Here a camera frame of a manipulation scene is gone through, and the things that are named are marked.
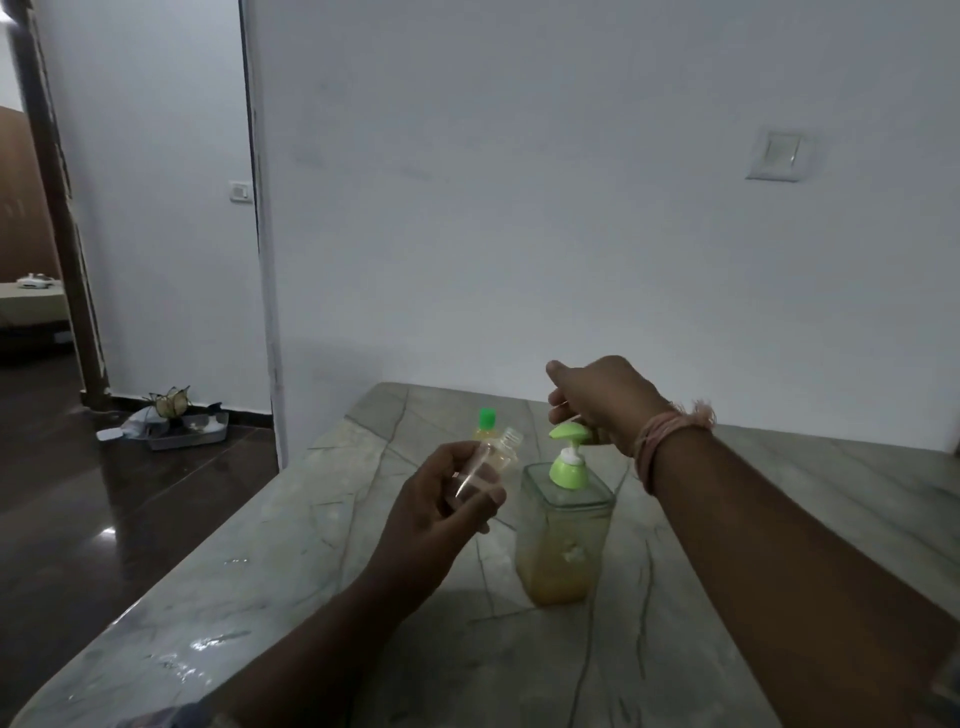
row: soap dispenser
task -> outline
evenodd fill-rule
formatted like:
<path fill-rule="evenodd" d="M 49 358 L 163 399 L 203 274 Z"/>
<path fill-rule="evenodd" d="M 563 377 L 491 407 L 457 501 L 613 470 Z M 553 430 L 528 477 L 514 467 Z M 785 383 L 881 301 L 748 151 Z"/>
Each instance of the soap dispenser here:
<path fill-rule="evenodd" d="M 567 422 L 550 437 L 569 445 L 553 464 L 523 469 L 516 530 L 516 573 L 539 606 L 580 601 L 596 585 L 616 503 L 580 452 L 590 431 Z"/>

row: gray marble slab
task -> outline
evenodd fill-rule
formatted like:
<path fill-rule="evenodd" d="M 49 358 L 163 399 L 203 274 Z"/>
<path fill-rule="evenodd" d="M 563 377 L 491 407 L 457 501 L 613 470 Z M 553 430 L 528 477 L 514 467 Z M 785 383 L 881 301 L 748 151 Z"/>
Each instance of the gray marble slab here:
<path fill-rule="evenodd" d="M 343 589 L 404 480 L 481 406 L 552 460 L 547 405 L 380 384 L 64 667 L 16 728 L 106 726 L 196 700 Z M 960 461 L 739 427 L 719 437 L 885 568 L 960 617 Z M 351 726 L 765 726 L 777 720 L 630 463 L 593 600 L 536 609 L 513 567 L 518 473 L 492 531 L 387 645 Z"/>

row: white wall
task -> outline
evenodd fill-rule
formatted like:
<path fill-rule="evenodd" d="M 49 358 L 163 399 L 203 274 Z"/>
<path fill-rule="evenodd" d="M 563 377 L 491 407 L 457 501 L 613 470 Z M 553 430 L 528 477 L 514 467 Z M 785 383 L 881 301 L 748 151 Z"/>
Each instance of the white wall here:
<path fill-rule="evenodd" d="M 23 110 L 20 101 L 20 85 L 16 79 L 16 70 L 13 67 L 10 39 L 7 35 L 7 26 L 0 24 L 0 107 Z"/>
<path fill-rule="evenodd" d="M 235 0 L 37 0 L 115 394 L 269 411 Z"/>
<path fill-rule="evenodd" d="M 622 352 L 725 423 L 960 436 L 951 0 L 252 0 L 292 452 L 379 379 Z M 746 182 L 762 125 L 813 179 Z"/>

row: square glass container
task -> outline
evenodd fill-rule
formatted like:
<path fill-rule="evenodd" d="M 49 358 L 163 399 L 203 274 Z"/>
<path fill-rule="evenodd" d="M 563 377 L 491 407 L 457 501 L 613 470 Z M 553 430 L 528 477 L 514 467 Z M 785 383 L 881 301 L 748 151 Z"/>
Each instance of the square glass container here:
<path fill-rule="evenodd" d="M 539 605 L 587 597 L 600 576 L 603 547 L 616 497 L 588 469 L 586 488 L 571 491 L 550 480 L 550 463 L 523 469 L 516 573 Z"/>

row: tiled floor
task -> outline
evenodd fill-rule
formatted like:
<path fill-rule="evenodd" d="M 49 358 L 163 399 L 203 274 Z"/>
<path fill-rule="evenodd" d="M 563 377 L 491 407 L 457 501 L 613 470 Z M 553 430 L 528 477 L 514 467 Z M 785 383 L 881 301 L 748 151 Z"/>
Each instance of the tiled floor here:
<path fill-rule="evenodd" d="M 274 433 L 98 443 L 72 354 L 0 367 L 0 726 L 276 474 Z"/>

